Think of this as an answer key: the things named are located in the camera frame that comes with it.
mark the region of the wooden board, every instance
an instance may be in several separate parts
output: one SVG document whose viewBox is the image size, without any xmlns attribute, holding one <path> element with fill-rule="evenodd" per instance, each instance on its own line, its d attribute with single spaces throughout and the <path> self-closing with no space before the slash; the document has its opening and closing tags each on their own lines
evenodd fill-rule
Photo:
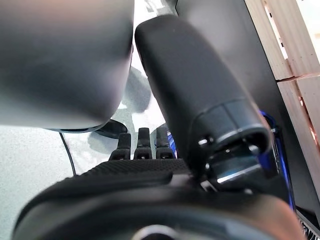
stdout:
<svg viewBox="0 0 320 240">
<path fill-rule="evenodd" d="M 286 109 L 299 140 L 315 191 L 320 199 L 320 152 L 310 131 L 309 118 L 299 100 L 296 80 L 278 82 Z"/>
<path fill-rule="evenodd" d="M 266 2 L 281 36 L 293 75 L 319 73 L 320 63 L 297 0 Z"/>
<path fill-rule="evenodd" d="M 297 84 L 315 133 L 320 137 L 320 75 L 301 77 Z"/>
<path fill-rule="evenodd" d="M 276 80 L 293 76 L 288 61 L 285 60 L 275 32 L 265 10 L 263 0 L 245 0 L 255 29 L 259 35 L 266 57 Z"/>
</svg>

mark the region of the gray surface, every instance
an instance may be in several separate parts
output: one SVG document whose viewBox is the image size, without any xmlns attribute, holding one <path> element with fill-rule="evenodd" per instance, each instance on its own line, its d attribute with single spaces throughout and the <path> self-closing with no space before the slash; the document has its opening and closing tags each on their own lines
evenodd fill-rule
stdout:
<svg viewBox="0 0 320 240">
<path fill-rule="evenodd" d="M 275 118 L 283 132 L 296 204 L 315 212 L 320 219 L 320 205 L 307 164 L 245 2 L 178 0 L 177 13 L 225 59 L 258 107 Z"/>
<path fill-rule="evenodd" d="M 57 132 L 0 126 L 0 136 L 0 240 L 7 240 L 27 201 L 72 170 Z"/>
</svg>

